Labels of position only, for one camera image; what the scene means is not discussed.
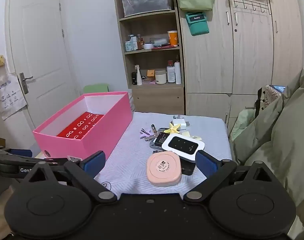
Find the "green jacket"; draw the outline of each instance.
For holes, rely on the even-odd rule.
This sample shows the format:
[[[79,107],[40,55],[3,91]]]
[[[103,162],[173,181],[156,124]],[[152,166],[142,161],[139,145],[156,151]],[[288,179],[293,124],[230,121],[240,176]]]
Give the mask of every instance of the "green jacket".
[[[236,160],[264,161],[294,200],[304,226],[304,69],[234,140]]]

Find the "wardrobe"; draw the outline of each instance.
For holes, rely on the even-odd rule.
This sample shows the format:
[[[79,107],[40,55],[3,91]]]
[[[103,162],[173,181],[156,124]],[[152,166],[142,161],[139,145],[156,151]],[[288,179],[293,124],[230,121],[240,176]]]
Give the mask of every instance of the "wardrobe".
[[[297,0],[215,0],[199,36],[179,13],[187,115],[221,118],[230,131],[261,87],[286,86],[302,68]]]

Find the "cabinet handle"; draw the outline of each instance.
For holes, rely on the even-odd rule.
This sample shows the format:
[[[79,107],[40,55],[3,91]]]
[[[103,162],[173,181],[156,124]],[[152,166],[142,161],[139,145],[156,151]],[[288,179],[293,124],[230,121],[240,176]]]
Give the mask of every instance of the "cabinet handle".
[[[234,13],[234,14],[235,14],[236,26],[238,26],[239,22],[237,21],[237,13]]]
[[[275,21],[275,28],[276,28],[276,33],[278,33],[277,21]]]
[[[227,25],[229,25],[230,24],[230,17],[229,17],[229,12],[228,11],[226,11],[226,16],[227,16]]]

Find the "pink box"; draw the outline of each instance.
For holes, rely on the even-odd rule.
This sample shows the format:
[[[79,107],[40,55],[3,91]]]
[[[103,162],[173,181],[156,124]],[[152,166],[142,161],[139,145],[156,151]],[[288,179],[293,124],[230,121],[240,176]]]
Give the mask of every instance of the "pink box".
[[[81,140],[57,137],[86,111],[104,116]],[[41,150],[47,151],[52,158],[69,155],[85,159],[100,150],[108,158],[132,117],[127,92],[84,94],[37,127],[33,135]]]

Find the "wall hook rack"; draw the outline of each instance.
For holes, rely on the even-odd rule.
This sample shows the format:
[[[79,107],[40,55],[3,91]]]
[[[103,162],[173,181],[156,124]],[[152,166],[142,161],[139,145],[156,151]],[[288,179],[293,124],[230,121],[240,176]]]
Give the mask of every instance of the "wall hook rack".
[[[272,12],[271,12],[271,10],[268,6],[268,0],[266,0],[266,4],[265,3],[260,3],[260,2],[254,2],[254,1],[251,1],[251,0],[233,0],[233,2],[234,2],[235,8],[237,8],[238,3],[242,3],[245,10],[249,9],[249,10],[256,11],[257,7],[259,7],[261,13],[265,13],[266,10],[267,10],[268,14],[272,15]]]

